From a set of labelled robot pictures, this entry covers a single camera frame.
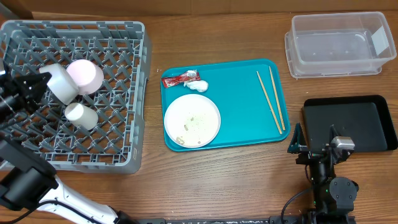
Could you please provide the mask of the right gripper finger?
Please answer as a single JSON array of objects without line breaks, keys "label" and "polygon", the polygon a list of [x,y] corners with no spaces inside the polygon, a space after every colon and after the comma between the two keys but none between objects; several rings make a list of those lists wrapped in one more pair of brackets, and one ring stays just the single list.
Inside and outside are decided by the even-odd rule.
[{"label": "right gripper finger", "polygon": [[339,132],[336,130],[334,124],[330,126],[329,138],[330,138],[330,143],[329,143],[330,146],[336,146],[338,141],[340,140]]},{"label": "right gripper finger", "polygon": [[287,150],[290,154],[300,154],[308,152],[308,146],[303,135],[300,123],[295,125],[294,134]]}]

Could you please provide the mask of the grey bowl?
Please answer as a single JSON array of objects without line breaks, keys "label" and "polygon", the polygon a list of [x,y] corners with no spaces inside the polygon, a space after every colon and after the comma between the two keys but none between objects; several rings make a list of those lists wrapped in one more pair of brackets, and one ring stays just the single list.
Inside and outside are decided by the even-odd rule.
[{"label": "grey bowl", "polygon": [[78,86],[66,69],[59,63],[41,67],[39,72],[51,74],[47,86],[64,105],[69,105],[78,95]]}]

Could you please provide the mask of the white cup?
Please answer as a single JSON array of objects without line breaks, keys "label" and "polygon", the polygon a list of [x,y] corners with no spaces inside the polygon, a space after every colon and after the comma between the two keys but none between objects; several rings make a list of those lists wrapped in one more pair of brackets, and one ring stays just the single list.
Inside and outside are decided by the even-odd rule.
[{"label": "white cup", "polygon": [[65,117],[74,126],[83,126],[87,130],[98,124],[98,115],[95,110],[81,104],[71,103],[65,108]]}]

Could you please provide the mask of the small pink-white bowl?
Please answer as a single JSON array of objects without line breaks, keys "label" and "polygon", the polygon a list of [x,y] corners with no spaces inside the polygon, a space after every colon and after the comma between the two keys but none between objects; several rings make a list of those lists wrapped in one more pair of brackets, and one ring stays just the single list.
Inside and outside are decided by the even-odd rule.
[{"label": "small pink-white bowl", "polygon": [[102,86],[104,73],[102,69],[89,60],[79,59],[67,67],[67,72],[76,83],[79,95],[89,95]]}]

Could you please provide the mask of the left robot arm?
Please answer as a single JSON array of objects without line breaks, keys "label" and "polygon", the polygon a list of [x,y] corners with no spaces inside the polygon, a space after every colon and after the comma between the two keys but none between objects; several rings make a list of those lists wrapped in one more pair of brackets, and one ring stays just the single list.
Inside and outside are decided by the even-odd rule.
[{"label": "left robot arm", "polygon": [[[1,62],[1,129],[11,127],[39,109],[47,90],[67,104],[78,94],[78,87],[59,64],[40,69],[37,75],[13,77]],[[1,136],[1,160],[14,167],[1,179],[1,205],[13,211],[23,208],[21,221],[32,212],[54,213],[74,223],[135,223],[122,211],[96,203],[64,185],[55,168],[22,144]]]}]

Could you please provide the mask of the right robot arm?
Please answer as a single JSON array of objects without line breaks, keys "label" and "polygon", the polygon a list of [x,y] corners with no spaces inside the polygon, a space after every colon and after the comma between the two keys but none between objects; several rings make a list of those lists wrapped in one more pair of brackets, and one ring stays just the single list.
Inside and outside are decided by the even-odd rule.
[{"label": "right robot arm", "polygon": [[[330,126],[330,142],[320,151],[311,151],[305,141],[302,127],[296,124],[293,138],[287,152],[298,155],[296,163],[305,166],[309,189],[294,195],[282,208],[282,223],[354,223],[349,212],[354,210],[359,185],[335,174],[335,165],[346,161],[354,153],[355,144],[350,137],[339,136],[334,126]],[[308,192],[313,194],[314,207],[297,218],[285,218],[287,206],[297,197]]]}]

